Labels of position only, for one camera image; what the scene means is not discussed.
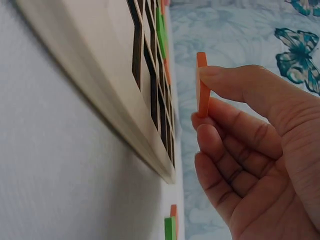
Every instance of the butterfly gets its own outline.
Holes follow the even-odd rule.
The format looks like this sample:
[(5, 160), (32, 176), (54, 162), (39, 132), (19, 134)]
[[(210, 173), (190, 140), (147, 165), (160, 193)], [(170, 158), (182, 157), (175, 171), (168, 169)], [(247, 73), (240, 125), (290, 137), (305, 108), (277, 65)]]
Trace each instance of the butterfly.
[(289, 52), (275, 56), (281, 76), (294, 84), (305, 83), (310, 92), (320, 95), (320, 73), (311, 56), (319, 37), (312, 32), (295, 32), (288, 28), (276, 28), (274, 35), (289, 47)]
[(309, 16), (312, 14), (320, 17), (320, 0), (285, 0), (290, 3), (299, 13)]

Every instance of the green block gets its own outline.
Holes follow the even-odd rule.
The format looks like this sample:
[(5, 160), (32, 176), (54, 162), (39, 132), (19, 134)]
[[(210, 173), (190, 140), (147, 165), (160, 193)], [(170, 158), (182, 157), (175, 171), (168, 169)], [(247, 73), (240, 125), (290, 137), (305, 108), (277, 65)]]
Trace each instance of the green block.
[(165, 30), (165, 23), (164, 23), (164, 17), (161, 14), (161, 10), (159, 7), (156, 8), (156, 33), (159, 39), (160, 44), (160, 51), (162, 58), (166, 58), (166, 30)]
[(176, 217), (167, 217), (164, 219), (165, 240), (177, 240)]

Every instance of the hand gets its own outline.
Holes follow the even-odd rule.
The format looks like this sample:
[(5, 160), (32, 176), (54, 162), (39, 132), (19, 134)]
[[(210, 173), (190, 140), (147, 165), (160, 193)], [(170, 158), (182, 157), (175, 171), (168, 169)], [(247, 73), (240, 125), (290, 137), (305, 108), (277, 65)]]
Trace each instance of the hand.
[(260, 66), (200, 70), (220, 97), (191, 117), (198, 180), (235, 240), (320, 239), (320, 99)]

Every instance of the wallpaper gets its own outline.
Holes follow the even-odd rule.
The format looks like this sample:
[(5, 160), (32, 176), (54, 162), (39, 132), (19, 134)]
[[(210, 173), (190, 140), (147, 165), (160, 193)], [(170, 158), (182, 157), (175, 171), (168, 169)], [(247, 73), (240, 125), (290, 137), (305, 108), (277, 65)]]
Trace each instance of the wallpaper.
[[(199, 148), (190, 115), (197, 110), (196, 53), (206, 52), (210, 65), (262, 65), (318, 96), (320, 17), (316, 17), (317, 6), (310, 5), (309, 12), (301, 13), (303, 7), (284, 0), (172, 0), (171, 4), (182, 127), (185, 237), (228, 240), (229, 230), (203, 193), (194, 167)], [(305, 74), (299, 75), (286, 64), (288, 58)], [(262, 118), (243, 103), (228, 102)]]

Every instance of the white wall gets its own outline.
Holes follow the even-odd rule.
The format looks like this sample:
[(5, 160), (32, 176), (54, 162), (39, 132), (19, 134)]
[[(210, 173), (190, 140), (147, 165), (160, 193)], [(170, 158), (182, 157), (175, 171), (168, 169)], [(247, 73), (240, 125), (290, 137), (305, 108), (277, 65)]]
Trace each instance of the white wall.
[(0, 0), (0, 239), (163, 240), (179, 194), (106, 127)]

